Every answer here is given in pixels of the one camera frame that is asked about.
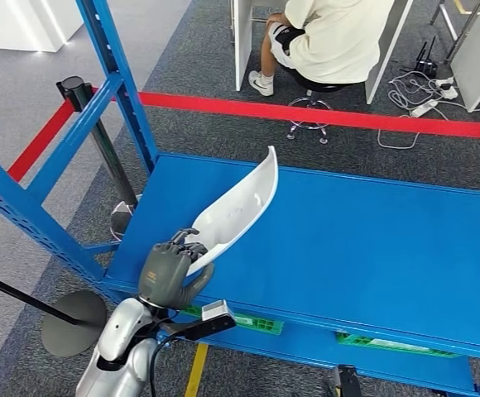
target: red line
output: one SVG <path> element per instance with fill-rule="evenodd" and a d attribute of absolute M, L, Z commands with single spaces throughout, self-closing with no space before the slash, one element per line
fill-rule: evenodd
<path fill-rule="evenodd" d="M 143 105 L 195 112 L 328 123 L 335 126 L 398 132 L 420 132 L 443 136 L 480 138 L 480 122 L 452 122 L 430 118 L 393 117 L 379 114 L 295 108 L 285 105 L 250 103 L 228 99 L 191 97 L 169 93 L 139 93 Z"/>
<path fill-rule="evenodd" d="M 33 139 L 23 153 L 8 169 L 8 174 L 19 182 L 29 171 L 65 122 L 69 120 L 74 109 L 67 100 L 61 104 L 43 128 Z"/>

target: yellow tape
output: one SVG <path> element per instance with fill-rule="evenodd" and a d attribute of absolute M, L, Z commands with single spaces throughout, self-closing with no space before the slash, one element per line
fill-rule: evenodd
<path fill-rule="evenodd" d="M 205 365 L 205 358 L 207 356 L 207 350 L 209 345 L 205 343 L 198 343 L 196 349 L 196 354 L 194 357 L 194 363 L 192 364 L 192 370 L 189 378 L 189 383 L 187 384 L 187 390 L 185 390 L 185 397 L 196 397 L 197 389 L 200 387 L 200 381 L 201 380 L 201 374 L 203 373 L 203 366 Z"/>
<path fill-rule="evenodd" d="M 462 6 L 462 3 L 460 2 L 460 0 L 453 0 L 453 2 L 456 3 L 456 9 L 458 9 L 459 12 L 460 12 L 461 14 L 463 14 L 463 15 L 472 14 L 472 11 L 466 11 L 465 9 L 464 9 L 464 7 Z"/>

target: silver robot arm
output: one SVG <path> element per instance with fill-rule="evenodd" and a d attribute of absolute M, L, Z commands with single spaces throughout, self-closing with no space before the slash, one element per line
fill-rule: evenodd
<path fill-rule="evenodd" d="M 139 329 L 152 321 L 150 310 L 137 299 L 129 298 L 119 304 L 78 383 L 76 396 L 140 396 L 149 379 L 150 361 L 157 342 L 147 338 L 127 351 Z"/>
<path fill-rule="evenodd" d="M 209 264 L 185 285 L 189 267 L 206 252 L 200 243 L 184 244 L 188 234 L 197 230 L 181 229 L 169 242 L 154 246 L 139 278 L 138 299 L 126 299 L 113 311 L 78 383 L 77 397 L 139 397 L 147 381 L 155 395 L 150 366 L 166 342 L 157 345 L 160 328 L 169 339 L 195 341 L 236 325 L 225 301 L 203 306 L 202 319 L 192 323 L 172 323 L 168 316 L 168 309 L 190 304 L 214 272 L 214 264 Z"/>

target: white wall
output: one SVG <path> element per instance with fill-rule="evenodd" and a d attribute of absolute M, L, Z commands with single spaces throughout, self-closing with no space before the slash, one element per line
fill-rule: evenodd
<path fill-rule="evenodd" d="M 55 52 L 81 24 L 74 0 L 0 0 L 2 49 Z"/>

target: stanchion base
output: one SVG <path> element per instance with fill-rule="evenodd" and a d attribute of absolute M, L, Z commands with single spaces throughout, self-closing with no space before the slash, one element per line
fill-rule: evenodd
<path fill-rule="evenodd" d="M 137 200 L 140 200 L 141 194 L 137 195 Z M 132 219 L 132 213 L 129 212 L 128 206 L 124 201 L 121 201 L 117 204 L 110 216 L 110 231 L 111 234 L 120 241 L 126 233 L 126 227 Z"/>
<path fill-rule="evenodd" d="M 46 314 L 42 325 L 42 342 L 51 354 L 70 357 L 87 350 L 96 342 L 106 325 L 106 305 L 91 291 L 65 295 L 53 305 L 73 318 L 87 322 L 72 325 Z"/>

